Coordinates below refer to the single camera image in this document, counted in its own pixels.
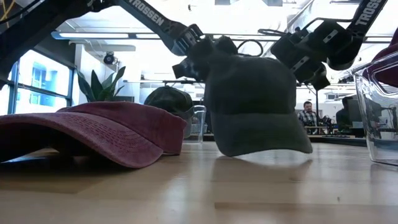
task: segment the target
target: potted plant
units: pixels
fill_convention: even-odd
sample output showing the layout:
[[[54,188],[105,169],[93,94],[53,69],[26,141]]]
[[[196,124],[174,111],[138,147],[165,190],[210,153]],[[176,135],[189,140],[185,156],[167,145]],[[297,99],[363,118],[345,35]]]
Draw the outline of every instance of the potted plant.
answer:
[[[115,96],[124,87],[119,87],[115,92],[116,83],[124,75],[125,69],[126,67],[122,67],[118,70],[113,82],[112,79],[114,73],[112,73],[103,83],[100,83],[97,74],[93,70],[91,72],[91,86],[86,81],[85,76],[81,72],[77,71],[79,88],[87,97],[87,102],[113,101]]]

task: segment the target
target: baseball cap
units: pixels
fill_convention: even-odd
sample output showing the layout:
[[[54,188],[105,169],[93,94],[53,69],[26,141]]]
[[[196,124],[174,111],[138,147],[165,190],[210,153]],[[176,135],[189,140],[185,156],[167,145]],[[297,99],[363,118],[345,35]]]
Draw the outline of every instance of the baseball cap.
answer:
[[[369,78],[369,74],[373,74],[377,70],[377,72],[374,73],[375,79],[377,81],[398,88],[398,76],[397,76],[398,67],[393,66],[386,70],[380,70],[380,68],[383,68],[385,66],[388,66],[388,65],[391,65],[391,64],[397,62],[396,57],[383,58],[383,57],[386,57],[387,55],[391,55],[396,52],[398,52],[398,28],[394,32],[394,35],[392,36],[389,46],[387,48],[381,50],[373,58],[372,62],[377,62],[377,63],[370,65],[367,68],[367,70],[364,71],[363,76],[365,78]]]
[[[181,152],[186,122],[151,106],[92,102],[56,113],[0,116],[0,162],[52,147],[71,156],[101,155],[141,168]]]
[[[294,74],[272,58],[231,60],[235,60],[231,68],[215,68],[206,79],[205,104],[221,153],[239,156],[270,149],[312,153],[295,113]]]
[[[166,110],[184,119],[187,122],[184,136],[189,137],[194,110],[192,98],[188,93],[171,86],[162,86],[154,90],[145,99],[144,104]]]

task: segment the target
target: pink fabric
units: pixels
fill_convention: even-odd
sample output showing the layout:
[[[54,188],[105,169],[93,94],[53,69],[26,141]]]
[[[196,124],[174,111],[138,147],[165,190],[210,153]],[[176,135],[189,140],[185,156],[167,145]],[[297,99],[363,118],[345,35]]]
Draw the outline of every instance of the pink fabric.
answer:
[[[374,58],[372,61],[378,60],[386,55],[392,54],[394,52],[398,52],[398,28],[396,29],[391,43],[388,46],[388,48],[381,50]],[[368,68],[366,72],[364,72],[363,76],[368,77],[370,73],[375,71],[378,68],[381,68],[383,66],[388,65],[389,63],[392,62],[381,62],[375,65],[372,65]],[[390,68],[385,71],[377,72],[375,75],[375,78],[377,81],[385,83],[390,86],[394,86],[398,88],[398,67]]]
[[[141,168],[163,153],[180,154],[185,126],[183,119],[162,109],[128,102],[10,114],[0,117],[0,162],[53,147],[71,156],[98,153],[122,166]]]

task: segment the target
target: security camera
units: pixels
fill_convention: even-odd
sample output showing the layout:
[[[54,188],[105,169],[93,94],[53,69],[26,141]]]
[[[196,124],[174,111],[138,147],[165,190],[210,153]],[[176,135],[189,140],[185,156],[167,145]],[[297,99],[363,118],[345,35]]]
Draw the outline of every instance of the security camera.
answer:
[[[114,52],[107,52],[104,57],[105,65],[114,65],[118,59],[114,56]]]

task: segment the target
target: robotic arm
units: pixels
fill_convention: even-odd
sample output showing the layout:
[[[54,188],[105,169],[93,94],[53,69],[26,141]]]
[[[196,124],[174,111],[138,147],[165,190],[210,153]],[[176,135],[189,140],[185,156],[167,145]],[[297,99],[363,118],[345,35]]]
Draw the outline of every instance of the robotic arm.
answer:
[[[111,6],[121,6],[158,34],[165,46],[178,56],[187,55],[203,35],[195,24],[187,27],[171,21],[144,0],[45,0],[0,35],[0,89],[8,83],[14,63],[63,22]]]
[[[326,68],[346,70],[352,66],[366,33],[387,0],[362,0],[351,20],[315,19],[301,31],[286,34],[271,48],[271,53],[291,69],[299,83],[311,83],[316,90],[328,86]],[[312,33],[307,27],[324,20]],[[351,22],[347,29],[337,22]]]
[[[337,24],[336,20],[329,19],[311,34],[305,27],[298,34],[284,35],[274,44],[271,52],[291,69],[299,83],[311,83],[315,89],[320,90],[329,85],[322,62],[327,62],[335,70],[349,68],[359,52],[365,34],[386,2],[387,0],[362,0],[347,29]],[[231,39],[201,39],[203,33],[195,24],[187,27],[171,21],[145,0],[45,0],[0,35],[0,89],[8,83],[8,74],[14,62],[65,20],[80,17],[87,12],[99,12],[111,6],[121,6],[141,21],[159,35],[173,54],[188,56],[181,64],[173,67],[177,78],[185,76],[203,81],[210,69],[203,58],[211,58],[211,54],[220,56],[220,52],[238,55]]]

